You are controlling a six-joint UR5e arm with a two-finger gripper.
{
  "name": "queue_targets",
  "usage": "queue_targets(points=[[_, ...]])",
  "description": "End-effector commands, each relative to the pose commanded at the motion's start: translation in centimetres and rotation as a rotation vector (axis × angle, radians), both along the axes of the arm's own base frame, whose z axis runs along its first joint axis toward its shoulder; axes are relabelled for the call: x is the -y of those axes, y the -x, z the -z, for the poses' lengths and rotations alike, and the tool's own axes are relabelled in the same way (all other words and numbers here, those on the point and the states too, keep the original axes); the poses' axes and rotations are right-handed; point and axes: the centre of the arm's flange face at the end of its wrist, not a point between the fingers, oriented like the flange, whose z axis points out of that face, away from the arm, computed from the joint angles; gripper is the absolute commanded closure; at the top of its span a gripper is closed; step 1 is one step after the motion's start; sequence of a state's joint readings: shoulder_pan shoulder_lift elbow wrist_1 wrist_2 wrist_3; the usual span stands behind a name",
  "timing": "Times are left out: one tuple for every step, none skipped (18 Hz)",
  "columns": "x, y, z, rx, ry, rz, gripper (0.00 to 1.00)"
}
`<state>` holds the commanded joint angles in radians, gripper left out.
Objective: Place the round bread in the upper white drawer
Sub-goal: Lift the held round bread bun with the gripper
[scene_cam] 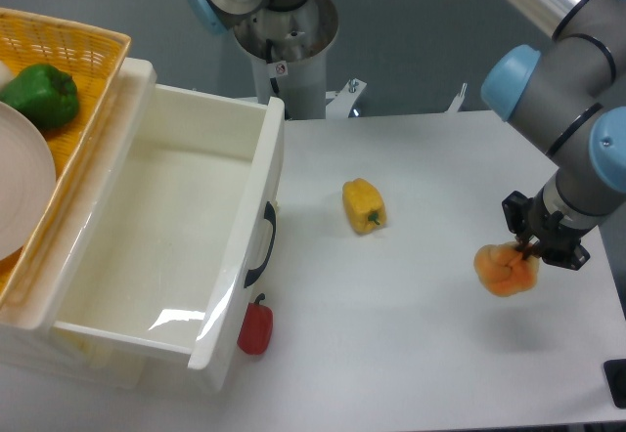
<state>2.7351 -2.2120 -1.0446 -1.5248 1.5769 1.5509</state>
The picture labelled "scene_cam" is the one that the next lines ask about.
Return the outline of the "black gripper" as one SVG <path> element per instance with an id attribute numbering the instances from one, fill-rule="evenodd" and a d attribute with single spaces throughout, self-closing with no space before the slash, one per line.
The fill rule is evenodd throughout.
<path id="1" fill-rule="evenodd" d="M 541 259 L 548 265 L 567 270 L 579 270 L 590 259 L 590 253 L 581 244 L 588 230 L 565 225 L 560 210 L 549 211 L 543 192 L 527 197 L 513 191 L 502 201 L 509 231 L 515 235 L 514 250 L 524 252 L 524 259 Z"/>

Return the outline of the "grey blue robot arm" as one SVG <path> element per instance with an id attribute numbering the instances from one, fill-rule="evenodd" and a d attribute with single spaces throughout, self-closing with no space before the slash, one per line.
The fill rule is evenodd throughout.
<path id="1" fill-rule="evenodd" d="M 599 95 L 625 72 L 625 0 L 507 0 L 553 42 L 521 45 L 487 74 L 480 95 L 557 167 L 533 197 L 503 202 L 524 256 L 568 270 L 589 259 L 581 239 L 625 200 L 625 111 Z M 326 54 L 338 17 L 330 0 L 188 0 L 210 32 L 232 32 L 260 103 L 289 119 L 324 118 Z"/>

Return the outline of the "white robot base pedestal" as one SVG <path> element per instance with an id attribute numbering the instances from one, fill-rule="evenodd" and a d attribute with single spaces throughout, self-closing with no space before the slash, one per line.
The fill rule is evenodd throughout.
<path id="1" fill-rule="evenodd" d="M 258 102 L 285 104 L 289 119 L 326 116 L 327 54 L 338 14 L 331 0 L 307 0 L 294 11 L 263 9 L 234 28 L 250 61 Z"/>

